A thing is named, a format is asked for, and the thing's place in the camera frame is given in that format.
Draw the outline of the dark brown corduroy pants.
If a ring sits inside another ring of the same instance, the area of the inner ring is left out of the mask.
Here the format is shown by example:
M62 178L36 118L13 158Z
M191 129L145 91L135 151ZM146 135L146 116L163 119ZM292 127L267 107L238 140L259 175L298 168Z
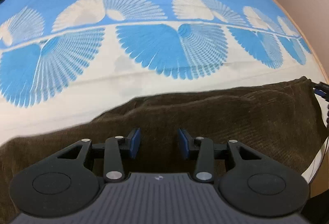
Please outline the dark brown corduroy pants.
M18 210L9 183L22 169L74 142L103 143L139 128L137 172L183 172L177 131L218 144L236 139L303 173L328 137L311 81L305 77L254 87L137 97L86 124L11 139L1 146L1 223Z

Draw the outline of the blue white patterned bedsheet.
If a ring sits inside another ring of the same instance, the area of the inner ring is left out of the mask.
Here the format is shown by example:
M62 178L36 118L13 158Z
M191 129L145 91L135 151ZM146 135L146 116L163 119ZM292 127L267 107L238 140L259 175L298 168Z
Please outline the blue white patterned bedsheet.
M1 142L137 96L326 78L274 0L1 0Z

